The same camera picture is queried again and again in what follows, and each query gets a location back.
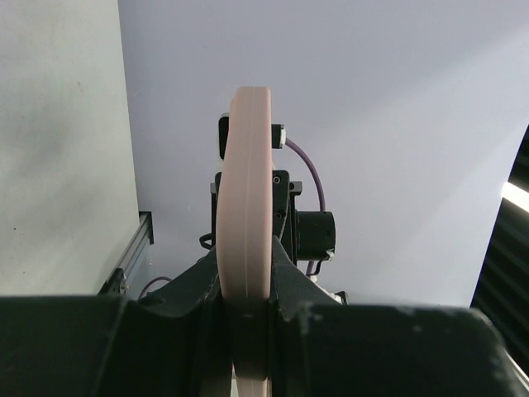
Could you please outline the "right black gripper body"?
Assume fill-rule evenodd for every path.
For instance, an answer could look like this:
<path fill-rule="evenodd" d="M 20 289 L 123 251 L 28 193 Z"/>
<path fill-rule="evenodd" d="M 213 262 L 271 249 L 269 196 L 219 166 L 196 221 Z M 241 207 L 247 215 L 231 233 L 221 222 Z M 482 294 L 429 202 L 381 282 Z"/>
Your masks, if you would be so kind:
<path fill-rule="evenodd" d="M 236 268 L 258 273 L 269 267 L 272 237 L 279 239 L 293 264 L 315 261 L 316 273 L 336 245 L 332 213 L 300 211 L 295 198 L 302 184 L 286 171 L 228 170 L 216 177 L 212 188 L 212 231 L 200 237 L 201 247 L 219 251 L 219 263 L 236 262 Z"/>

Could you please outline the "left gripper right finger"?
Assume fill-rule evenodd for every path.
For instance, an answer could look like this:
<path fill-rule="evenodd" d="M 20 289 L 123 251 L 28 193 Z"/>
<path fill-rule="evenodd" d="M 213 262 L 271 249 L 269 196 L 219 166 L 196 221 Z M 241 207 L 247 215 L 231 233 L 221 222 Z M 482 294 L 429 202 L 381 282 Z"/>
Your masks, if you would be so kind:
<path fill-rule="evenodd" d="M 340 304 L 272 244 L 275 396 L 514 396 L 503 341 L 479 311 Z"/>

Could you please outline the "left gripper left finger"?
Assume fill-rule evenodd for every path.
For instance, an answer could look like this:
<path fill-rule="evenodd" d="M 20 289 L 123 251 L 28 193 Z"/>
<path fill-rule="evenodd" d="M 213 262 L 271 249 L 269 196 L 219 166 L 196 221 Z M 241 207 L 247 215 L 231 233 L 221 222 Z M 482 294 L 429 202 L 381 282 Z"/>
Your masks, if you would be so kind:
<path fill-rule="evenodd" d="M 4 396 L 228 396 L 231 348 L 208 252 L 143 299 L 4 297 Z"/>

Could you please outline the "phone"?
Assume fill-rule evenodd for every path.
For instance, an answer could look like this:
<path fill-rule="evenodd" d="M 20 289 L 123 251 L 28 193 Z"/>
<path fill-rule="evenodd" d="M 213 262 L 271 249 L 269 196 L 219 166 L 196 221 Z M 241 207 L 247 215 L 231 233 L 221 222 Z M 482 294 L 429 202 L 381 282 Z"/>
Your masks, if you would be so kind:
<path fill-rule="evenodd" d="M 240 396 L 269 395 L 272 210 L 271 93 L 240 87 L 229 112 L 216 220 L 218 273 Z"/>

